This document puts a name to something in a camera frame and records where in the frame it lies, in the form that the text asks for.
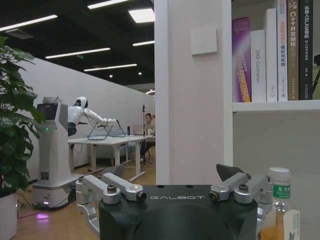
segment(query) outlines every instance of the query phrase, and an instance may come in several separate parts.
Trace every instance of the white pillar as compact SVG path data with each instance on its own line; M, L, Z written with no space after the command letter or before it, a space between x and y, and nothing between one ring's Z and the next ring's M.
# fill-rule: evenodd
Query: white pillar
M233 163L230 0L155 0L156 183L214 184ZM191 30L217 28L192 56Z

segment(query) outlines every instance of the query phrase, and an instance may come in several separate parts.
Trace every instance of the water bottle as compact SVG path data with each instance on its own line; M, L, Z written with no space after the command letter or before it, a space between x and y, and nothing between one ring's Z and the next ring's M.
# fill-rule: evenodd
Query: water bottle
M266 215L265 225L258 235L261 240L285 240L284 214L293 209L291 202L291 172L283 167L270 167L273 183L272 211Z

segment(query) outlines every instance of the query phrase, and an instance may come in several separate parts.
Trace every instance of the book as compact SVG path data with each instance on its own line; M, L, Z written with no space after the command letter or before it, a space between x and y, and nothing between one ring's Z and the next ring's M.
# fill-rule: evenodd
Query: book
M264 17L265 30L265 76L266 101L278 100L278 71L277 71L277 9L266 10Z
M299 1L299 100L313 98L313 0Z
M278 101L288 101L287 0L276 0Z
M251 32L251 100L266 102L266 32Z
M299 100L299 5L287 0L288 17L288 100Z
M251 102L251 25L248 17L232 20L233 102Z

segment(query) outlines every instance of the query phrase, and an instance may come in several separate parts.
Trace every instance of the light switch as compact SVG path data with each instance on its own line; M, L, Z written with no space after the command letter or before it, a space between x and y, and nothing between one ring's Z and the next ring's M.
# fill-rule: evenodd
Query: light switch
M217 52L217 27L204 26L191 30L191 54Z

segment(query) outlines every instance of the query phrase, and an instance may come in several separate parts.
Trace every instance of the white book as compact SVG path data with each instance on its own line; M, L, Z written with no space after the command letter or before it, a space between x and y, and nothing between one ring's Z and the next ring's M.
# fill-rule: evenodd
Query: white book
M251 100L266 102L266 32L251 32Z
M266 101L278 100L278 71L277 71L277 9L268 9L264 19L265 29L265 72L266 72Z
M275 0L277 14L278 101L288 101L287 0Z

